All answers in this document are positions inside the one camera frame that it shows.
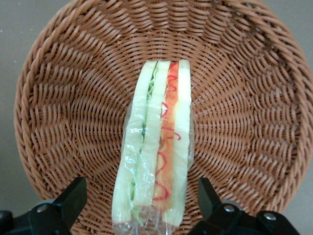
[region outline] woven basket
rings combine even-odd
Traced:
[[[312,153],[313,80],[289,30],[258,0],[73,0],[48,23],[19,77],[15,127],[44,199],[86,176],[76,234],[112,234],[123,121],[146,60],[188,59],[195,162],[176,234],[201,219],[197,182],[249,214],[282,211]]]

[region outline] plastic wrap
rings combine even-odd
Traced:
[[[112,204],[115,234],[169,235],[183,218],[194,126],[189,96],[170,92],[169,66],[159,64],[148,88],[136,88],[127,111]]]

